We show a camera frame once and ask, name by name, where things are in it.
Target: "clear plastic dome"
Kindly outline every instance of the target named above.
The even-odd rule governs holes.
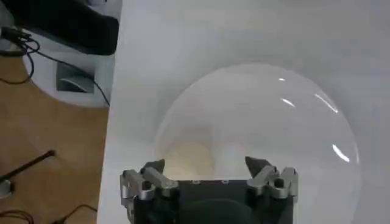
[[[254,63],[206,75],[174,102],[155,143],[175,180],[248,179],[245,156],[295,167],[298,223],[353,219],[360,190],[353,133],[320,87],[295,72]]]

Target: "white tabletop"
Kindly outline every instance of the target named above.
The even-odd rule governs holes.
[[[177,96],[215,69],[253,61],[296,71],[334,100],[360,153],[353,223],[388,223],[389,7],[385,0],[124,1],[97,223],[128,223],[119,175],[154,159],[157,128]]]

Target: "black rod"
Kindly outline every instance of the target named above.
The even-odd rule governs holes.
[[[49,150],[48,152],[46,152],[45,154],[39,156],[39,157],[36,157],[35,159],[33,159],[32,161],[29,161],[28,163],[26,163],[25,165],[22,165],[21,167],[3,175],[0,177],[0,183],[2,183],[3,181],[5,180],[9,180],[11,179],[12,177],[14,177],[15,175],[18,175],[19,173],[25,171],[26,169],[30,168],[31,166],[39,163],[40,161],[48,158],[48,157],[51,157],[51,156],[55,156],[55,151],[54,150]]]

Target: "black cable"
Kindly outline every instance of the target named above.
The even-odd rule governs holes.
[[[4,83],[9,84],[9,85],[21,85],[21,84],[24,84],[24,83],[30,81],[30,79],[32,78],[32,76],[34,75],[34,72],[35,72],[35,65],[34,65],[34,61],[31,57],[31,55],[26,54],[26,56],[28,57],[28,59],[30,61],[30,65],[31,65],[31,70],[30,70],[30,73],[27,76],[27,78],[22,80],[22,81],[9,81],[9,80],[0,78],[0,82],[4,82]]]
[[[30,47],[30,46],[29,46],[28,44],[26,44],[26,43],[25,43],[24,45],[25,45],[28,49],[30,49],[30,50],[32,50],[32,51],[35,50],[34,48]],[[52,60],[52,61],[56,61],[56,62],[58,62],[58,63],[67,65],[67,66],[69,66],[69,67],[71,67],[71,68],[73,68],[73,69],[79,71],[79,75],[80,75],[80,76],[82,76],[82,77],[84,77],[84,78],[86,78],[86,79],[91,80],[91,81],[93,82],[93,84],[96,85],[96,87],[97,87],[97,88],[99,89],[99,91],[101,92],[101,94],[102,94],[102,96],[103,96],[105,102],[107,103],[108,106],[110,106],[110,101],[108,101],[107,96],[105,95],[103,89],[99,86],[99,84],[96,83],[95,79],[94,79],[91,75],[89,75],[89,73],[87,73],[87,72],[84,71],[83,69],[78,68],[77,66],[74,66],[74,65],[69,64],[69,63],[67,63],[67,62],[65,62],[65,61],[61,61],[61,60],[59,60],[59,59],[53,58],[53,57],[51,57],[51,56],[48,56],[48,55],[46,55],[46,54],[44,54],[44,53],[42,53],[42,52],[40,52],[40,51],[35,51],[35,53],[41,55],[42,57],[45,57],[45,58],[50,59],[50,60]]]
[[[22,210],[9,210],[0,212],[0,219],[19,219],[27,224],[34,224],[34,218],[28,212]]]
[[[58,219],[57,221],[52,222],[52,224],[65,224],[66,220],[68,218],[70,218],[74,213],[76,213],[80,208],[87,208],[91,211],[98,212],[98,210],[96,208],[94,208],[90,205],[79,205],[78,207],[73,209],[71,212],[69,212],[69,214],[67,214],[66,216]]]
[[[48,55],[40,52],[41,46],[40,46],[39,42],[37,42],[36,40],[32,39],[31,35],[28,34],[28,33],[24,33],[24,32],[22,32],[20,30],[11,29],[11,28],[7,28],[7,27],[3,27],[1,31],[2,31],[1,32],[1,38],[9,40],[10,42],[12,42],[16,46],[18,46],[20,51],[0,51],[0,56],[4,56],[4,57],[23,57],[23,56],[26,55],[28,57],[30,63],[31,63],[31,71],[30,71],[29,75],[27,76],[27,78],[22,80],[22,81],[14,82],[14,81],[9,81],[9,80],[0,78],[0,82],[4,82],[4,83],[9,84],[9,85],[20,85],[20,84],[28,82],[32,78],[32,76],[34,74],[34,70],[35,70],[35,65],[34,65],[34,61],[33,61],[32,57],[31,57],[31,54],[37,53],[37,54],[39,54],[39,55],[41,55],[41,56],[43,56],[43,57],[45,57],[47,59],[50,59],[52,61],[56,61],[56,62],[64,64],[64,65],[67,65],[67,66],[69,66],[69,67],[79,71],[79,75],[80,76],[82,76],[82,77],[84,77],[86,79],[91,80],[93,82],[93,84],[96,85],[96,87],[101,92],[105,102],[107,103],[108,106],[110,106],[110,102],[108,101],[107,96],[104,94],[103,89],[96,83],[94,77],[89,75],[87,72],[85,72],[84,70],[78,68],[77,66],[69,64],[69,63],[67,63],[65,61],[58,60],[56,58],[53,58],[51,56],[48,56]],[[34,43],[36,45],[36,48],[33,48],[33,47],[29,46],[28,43]]]

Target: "floor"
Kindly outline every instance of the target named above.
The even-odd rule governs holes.
[[[0,58],[0,76],[26,77],[19,58]],[[35,223],[46,224],[79,204],[97,208],[108,109],[61,103],[32,82],[0,83],[0,174],[7,173],[50,149],[57,152],[12,178],[15,193],[0,200],[0,211],[22,209]],[[1,220],[0,223],[21,223]],[[96,214],[81,209],[69,224],[96,223]]]

